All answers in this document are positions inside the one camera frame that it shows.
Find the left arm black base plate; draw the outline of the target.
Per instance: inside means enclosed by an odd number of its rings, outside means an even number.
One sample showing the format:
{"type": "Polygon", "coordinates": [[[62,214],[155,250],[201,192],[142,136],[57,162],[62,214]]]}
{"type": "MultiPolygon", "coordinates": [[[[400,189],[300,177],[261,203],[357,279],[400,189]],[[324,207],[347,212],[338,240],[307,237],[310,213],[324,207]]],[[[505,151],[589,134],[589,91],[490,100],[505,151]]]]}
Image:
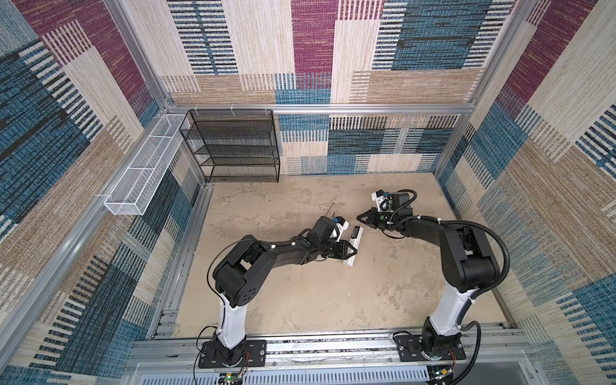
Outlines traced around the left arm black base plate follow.
{"type": "Polygon", "coordinates": [[[220,340],[202,344],[197,366],[199,369],[264,367],[267,342],[264,339],[244,339],[234,348],[227,348],[220,340]]]}

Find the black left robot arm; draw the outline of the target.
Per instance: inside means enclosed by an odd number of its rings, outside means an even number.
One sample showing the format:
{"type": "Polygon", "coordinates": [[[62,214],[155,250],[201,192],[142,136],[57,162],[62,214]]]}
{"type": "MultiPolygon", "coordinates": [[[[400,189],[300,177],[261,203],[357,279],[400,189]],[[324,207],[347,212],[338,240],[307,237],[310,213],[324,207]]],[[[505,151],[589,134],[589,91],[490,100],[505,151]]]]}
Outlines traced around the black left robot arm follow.
{"type": "Polygon", "coordinates": [[[220,324],[214,341],[224,353],[243,345],[247,305],[256,297],[271,271],[284,266],[304,266],[329,259],[347,261],[359,251],[362,229],[357,226],[343,239],[349,223],[342,217],[321,216],[310,229],[280,242],[266,242],[246,235],[231,245],[217,264],[210,286],[221,301],[220,324]]]}

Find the orange handled screwdriver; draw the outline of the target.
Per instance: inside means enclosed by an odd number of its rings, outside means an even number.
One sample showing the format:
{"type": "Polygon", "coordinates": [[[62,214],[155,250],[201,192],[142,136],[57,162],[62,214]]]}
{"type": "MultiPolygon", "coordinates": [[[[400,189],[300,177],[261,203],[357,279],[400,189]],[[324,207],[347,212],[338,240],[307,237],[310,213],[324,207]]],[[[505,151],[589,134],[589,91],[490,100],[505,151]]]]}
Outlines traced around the orange handled screwdriver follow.
{"type": "Polygon", "coordinates": [[[331,202],[331,204],[330,204],[330,206],[329,206],[328,210],[327,210],[327,211],[326,211],[326,213],[324,214],[324,216],[325,216],[325,217],[327,217],[327,218],[329,217],[329,214],[330,214],[330,212],[332,211],[332,209],[333,209],[333,206],[334,206],[334,205],[335,205],[335,202],[331,202]]]}

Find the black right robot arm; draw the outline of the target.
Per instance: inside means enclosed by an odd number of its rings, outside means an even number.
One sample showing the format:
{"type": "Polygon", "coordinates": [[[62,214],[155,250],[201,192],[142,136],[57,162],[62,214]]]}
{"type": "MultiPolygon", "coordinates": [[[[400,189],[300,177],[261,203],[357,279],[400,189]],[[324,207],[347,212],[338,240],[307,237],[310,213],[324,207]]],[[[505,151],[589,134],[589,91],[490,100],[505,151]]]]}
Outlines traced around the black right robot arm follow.
{"type": "Polygon", "coordinates": [[[427,356],[444,354],[455,347],[462,322],[476,298],[491,290],[505,272],[488,241],[489,229],[474,222],[444,221],[415,215],[412,203],[417,193],[378,190],[372,194],[375,206],[358,220],[388,237],[414,238],[440,248],[441,270],[446,282],[437,308],[424,323],[420,346],[427,356]]]}

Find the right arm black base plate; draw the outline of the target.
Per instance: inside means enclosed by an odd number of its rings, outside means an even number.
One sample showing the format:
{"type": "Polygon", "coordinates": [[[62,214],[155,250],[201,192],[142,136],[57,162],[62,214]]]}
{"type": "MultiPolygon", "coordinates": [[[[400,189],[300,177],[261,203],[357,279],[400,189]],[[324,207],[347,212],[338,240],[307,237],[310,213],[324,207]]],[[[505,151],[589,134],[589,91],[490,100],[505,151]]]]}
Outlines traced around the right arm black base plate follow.
{"type": "Polygon", "coordinates": [[[394,333],[392,340],[401,362],[453,361],[467,358],[460,337],[412,335],[404,330],[394,333]]]}

